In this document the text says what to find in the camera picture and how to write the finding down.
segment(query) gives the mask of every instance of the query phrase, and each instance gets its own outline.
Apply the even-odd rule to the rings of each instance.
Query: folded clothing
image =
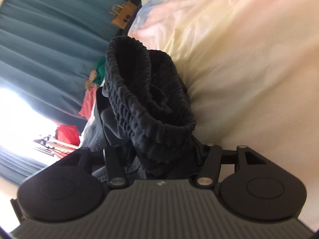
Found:
[[[93,83],[98,87],[101,86],[105,77],[105,57],[100,57],[96,63],[96,76]]]
[[[105,105],[100,118],[109,143],[118,144],[114,136],[131,139],[148,177],[197,173],[191,140],[195,119],[170,56],[118,36],[109,44],[105,69],[104,98],[97,105]]]

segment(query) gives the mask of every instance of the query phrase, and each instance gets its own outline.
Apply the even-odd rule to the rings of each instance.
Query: curtain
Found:
[[[126,1],[4,0],[0,87],[41,115],[81,131],[84,84],[118,31],[108,11]]]
[[[17,155],[0,145],[0,176],[20,185],[24,179],[46,167],[34,159]]]

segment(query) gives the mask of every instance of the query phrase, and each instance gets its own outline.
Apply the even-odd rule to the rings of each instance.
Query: paper bag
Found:
[[[112,8],[113,12],[109,12],[110,14],[114,15],[111,23],[116,27],[124,29],[132,14],[136,10],[136,7],[137,6],[131,2],[126,2],[122,5],[114,5]]]

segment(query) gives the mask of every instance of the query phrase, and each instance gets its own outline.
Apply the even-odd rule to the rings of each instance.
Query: metal rivet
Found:
[[[122,186],[126,183],[125,179],[124,178],[121,178],[121,177],[115,177],[113,178],[110,183],[114,186]]]
[[[164,182],[164,181],[160,181],[160,182],[157,183],[158,186],[163,186],[165,184],[166,184],[166,182]]]
[[[197,183],[199,185],[202,185],[202,186],[208,186],[208,185],[211,185],[213,183],[213,180],[211,178],[208,178],[208,177],[201,177],[201,178],[197,179]]]

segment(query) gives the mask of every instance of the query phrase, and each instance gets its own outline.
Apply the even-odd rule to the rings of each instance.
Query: bedsheet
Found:
[[[302,180],[319,229],[319,0],[142,0],[128,33],[167,52],[202,143],[246,144]]]

